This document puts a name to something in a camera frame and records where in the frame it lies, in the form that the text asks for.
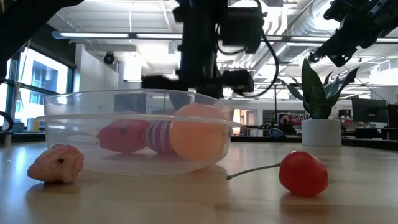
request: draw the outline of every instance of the computer monitor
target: computer monitor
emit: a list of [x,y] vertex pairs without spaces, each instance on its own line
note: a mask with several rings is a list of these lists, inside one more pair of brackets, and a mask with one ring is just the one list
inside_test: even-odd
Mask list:
[[384,100],[353,98],[353,119],[359,122],[387,123],[387,108]]

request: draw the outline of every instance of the table surface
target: table surface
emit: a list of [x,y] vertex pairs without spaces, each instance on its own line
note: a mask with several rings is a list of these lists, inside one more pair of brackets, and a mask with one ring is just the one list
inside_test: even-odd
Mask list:
[[[289,194],[275,164],[304,149],[327,167],[318,197]],[[233,143],[217,165],[168,178],[82,171],[74,184],[43,184],[26,176],[45,144],[0,148],[0,223],[397,223],[398,154],[357,147]]]

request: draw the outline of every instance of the striped toy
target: striped toy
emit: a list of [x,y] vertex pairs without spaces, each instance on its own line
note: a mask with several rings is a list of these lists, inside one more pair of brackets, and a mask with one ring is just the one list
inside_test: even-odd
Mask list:
[[144,139],[148,147],[158,154],[175,154],[170,143],[170,125],[170,121],[154,121],[144,133]]

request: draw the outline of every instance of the plastic bin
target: plastic bin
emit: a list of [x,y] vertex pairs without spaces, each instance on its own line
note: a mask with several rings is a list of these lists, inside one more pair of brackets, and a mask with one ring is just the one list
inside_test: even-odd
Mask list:
[[170,90],[91,91],[45,99],[49,148],[70,144],[84,169],[166,177],[220,161],[230,143],[233,109],[205,95]]

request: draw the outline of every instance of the person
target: person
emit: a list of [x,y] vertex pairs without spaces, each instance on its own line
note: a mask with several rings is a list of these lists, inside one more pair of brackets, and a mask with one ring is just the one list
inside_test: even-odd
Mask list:
[[293,122],[289,121],[289,116],[285,113],[279,115],[279,127],[286,135],[297,135],[296,130],[293,128]]

